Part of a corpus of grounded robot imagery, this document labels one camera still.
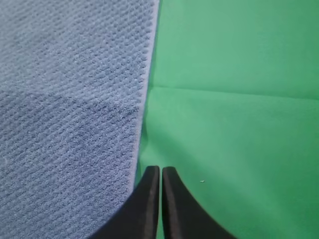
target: green cloth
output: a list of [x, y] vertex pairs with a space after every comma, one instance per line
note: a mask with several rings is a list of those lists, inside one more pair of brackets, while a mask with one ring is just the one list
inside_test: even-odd
[[240, 239], [319, 238], [319, 1], [162, 0], [152, 68], [138, 177], [175, 166]]

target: green backdrop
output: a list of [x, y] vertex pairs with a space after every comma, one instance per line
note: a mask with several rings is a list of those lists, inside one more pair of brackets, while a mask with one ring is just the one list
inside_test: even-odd
[[240, 239], [319, 238], [319, 1], [162, 0], [148, 165]]

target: microfiber towel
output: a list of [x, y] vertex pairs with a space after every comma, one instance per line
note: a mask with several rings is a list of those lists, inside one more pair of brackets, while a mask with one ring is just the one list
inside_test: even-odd
[[86, 238], [133, 190], [159, 0], [0, 0], [0, 238]]

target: waffle texture fabric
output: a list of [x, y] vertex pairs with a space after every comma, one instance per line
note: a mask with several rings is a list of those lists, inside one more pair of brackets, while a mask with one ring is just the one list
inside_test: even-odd
[[85, 238], [133, 190], [158, 0], [0, 0], [0, 238]]

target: green fabric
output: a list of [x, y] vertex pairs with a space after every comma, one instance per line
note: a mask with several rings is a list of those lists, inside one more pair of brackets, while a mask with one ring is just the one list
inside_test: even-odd
[[240, 239], [319, 238], [318, 23], [318, 0], [162, 0], [138, 177], [175, 166]]

